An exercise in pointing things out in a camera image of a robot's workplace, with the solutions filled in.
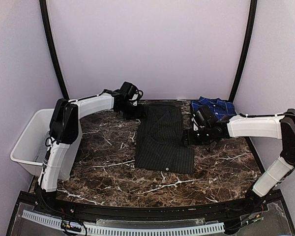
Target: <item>white container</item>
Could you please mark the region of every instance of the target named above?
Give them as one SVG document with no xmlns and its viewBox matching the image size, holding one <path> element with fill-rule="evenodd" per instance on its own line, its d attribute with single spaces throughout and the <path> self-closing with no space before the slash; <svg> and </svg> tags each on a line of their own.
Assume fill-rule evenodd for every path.
<svg viewBox="0 0 295 236">
<path fill-rule="evenodd" d="M 49 131 L 49 123 L 54 109 L 42 109 L 34 114 L 18 142 L 13 148 L 10 158 L 18 162 L 30 174 L 39 176 L 42 162 L 35 162 L 37 151 L 44 142 L 46 133 Z M 68 180 L 82 138 L 82 129 L 79 121 L 79 136 L 67 151 L 61 165 L 59 179 Z"/>
</svg>

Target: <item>robotic arm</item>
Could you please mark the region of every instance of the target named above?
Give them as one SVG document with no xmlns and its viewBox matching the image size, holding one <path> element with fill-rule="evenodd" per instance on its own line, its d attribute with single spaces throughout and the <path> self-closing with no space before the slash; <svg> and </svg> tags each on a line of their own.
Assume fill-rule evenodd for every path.
<svg viewBox="0 0 295 236">
<path fill-rule="evenodd" d="M 267 193 L 295 169 L 295 109 L 276 115 L 225 116 L 218 120 L 208 106 L 192 118 L 195 130 L 185 131 L 185 143 L 209 144 L 212 140 L 236 137 L 270 137 L 282 140 L 283 150 L 268 170 L 246 192 L 244 209 L 253 211 Z"/>
<path fill-rule="evenodd" d="M 122 87 L 115 91 L 105 89 L 99 95 L 78 100 L 59 99 L 49 125 L 50 137 L 46 140 L 48 150 L 38 179 L 40 190 L 43 190 L 45 195 L 56 194 L 62 162 L 66 154 L 72 152 L 72 146 L 79 145 L 75 142 L 79 142 L 81 136 L 79 120 L 82 117 L 113 109 L 115 112 L 122 111 L 127 119 L 144 118 L 143 106 L 136 105 L 142 95 L 142 91 L 140 93 L 133 84 L 124 82 Z"/>
</svg>

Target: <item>marble tabletop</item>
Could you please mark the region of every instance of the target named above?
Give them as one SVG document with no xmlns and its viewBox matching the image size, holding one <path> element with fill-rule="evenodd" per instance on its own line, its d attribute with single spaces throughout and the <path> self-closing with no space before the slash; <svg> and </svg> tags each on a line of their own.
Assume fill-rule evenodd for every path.
<svg viewBox="0 0 295 236">
<path fill-rule="evenodd" d="M 190 102 L 180 106 L 184 128 L 191 128 Z M 139 120 L 113 111 L 81 119 L 83 139 L 68 181 L 58 181 L 58 199 L 115 207 L 180 207 L 244 197 L 261 175 L 244 138 L 193 146 L 194 174 L 134 167 Z"/>
</svg>

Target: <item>white slotted strip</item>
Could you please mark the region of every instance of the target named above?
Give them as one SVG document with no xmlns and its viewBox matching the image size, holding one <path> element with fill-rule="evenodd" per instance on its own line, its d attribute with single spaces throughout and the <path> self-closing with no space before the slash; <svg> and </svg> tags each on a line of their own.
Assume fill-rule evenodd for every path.
<svg viewBox="0 0 295 236">
<path fill-rule="evenodd" d="M 54 218 L 46 215 L 41 215 L 38 212 L 24 210 L 22 218 L 30 220 L 32 222 L 36 222 L 49 228 L 61 230 L 61 219 L 59 217 Z M 174 229 L 121 229 L 88 225 L 87 223 L 85 223 L 85 226 L 88 230 L 88 236 L 203 236 L 223 233 L 225 231 L 224 223 Z M 84 231 L 85 230 L 82 229 L 80 234 L 84 235 Z"/>
</svg>

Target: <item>blue checkered fabric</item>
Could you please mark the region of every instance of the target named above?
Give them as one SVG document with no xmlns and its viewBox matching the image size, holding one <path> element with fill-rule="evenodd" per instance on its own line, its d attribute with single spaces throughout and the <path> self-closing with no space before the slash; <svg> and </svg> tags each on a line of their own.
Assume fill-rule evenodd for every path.
<svg viewBox="0 0 295 236">
<path fill-rule="evenodd" d="M 219 98 L 208 99 L 200 97 L 198 101 L 191 101 L 192 111 L 196 111 L 200 106 L 208 105 L 213 114 L 220 120 L 225 115 L 235 116 L 235 108 L 231 102 L 225 102 Z"/>
</svg>

